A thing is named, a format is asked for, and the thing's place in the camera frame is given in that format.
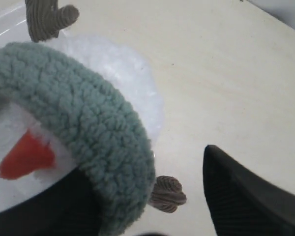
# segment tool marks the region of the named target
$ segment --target white desk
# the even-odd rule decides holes
[[[188,203],[171,215],[148,207],[127,236],[215,235],[202,185],[207,144],[295,193],[295,31],[240,0],[60,3],[80,9],[74,33],[107,36],[149,58],[166,100],[157,170],[182,182]]]

